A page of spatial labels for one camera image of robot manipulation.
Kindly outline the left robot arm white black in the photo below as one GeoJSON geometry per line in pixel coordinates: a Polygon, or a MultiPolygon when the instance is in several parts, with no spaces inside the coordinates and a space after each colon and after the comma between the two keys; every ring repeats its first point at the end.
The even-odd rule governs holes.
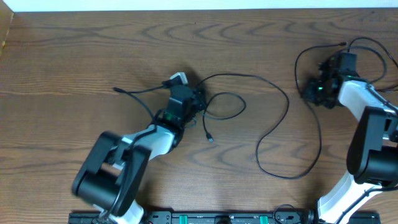
{"type": "Polygon", "coordinates": [[[72,183],[72,193],[99,214],[79,222],[140,223],[144,209],[136,196],[148,162],[176,148],[186,125],[204,109],[204,90],[176,85],[167,107],[152,115],[145,130],[123,136],[101,133],[72,183]]]}

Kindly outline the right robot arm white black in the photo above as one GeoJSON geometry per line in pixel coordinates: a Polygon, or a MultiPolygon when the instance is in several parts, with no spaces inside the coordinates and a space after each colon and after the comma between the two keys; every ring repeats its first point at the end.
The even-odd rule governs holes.
{"type": "Polygon", "coordinates": [[[348,108],[358,125],[346,156],[346,172],[317,201],[315,221],[348,223],[372,197],[397,190],[397,107],[356,71],[355,54],[338,52],[321,63],[320,75],[308,81],[304,100],[332,109],[348,108]]]}

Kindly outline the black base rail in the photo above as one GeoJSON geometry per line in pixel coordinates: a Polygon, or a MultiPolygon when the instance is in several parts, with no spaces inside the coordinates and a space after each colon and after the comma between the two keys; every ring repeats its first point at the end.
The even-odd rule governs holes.
{"type": "MultiPolygon", "coordinates": [[[[69,224],[92,224],[92,223],[116,223],[112,221],[102,221],[99,213],[70,213],[69,224]]],[[[144,215],[142,224],[298,224],[315,223],[313,218],[307,214],[296,212],[279,211],[275,215],[268,213],[172,213],[167,211],[149,212],[144,215]]],[[[381,224],[378,213],[359,212],[351,216],[349,224],[381,224]]]]}

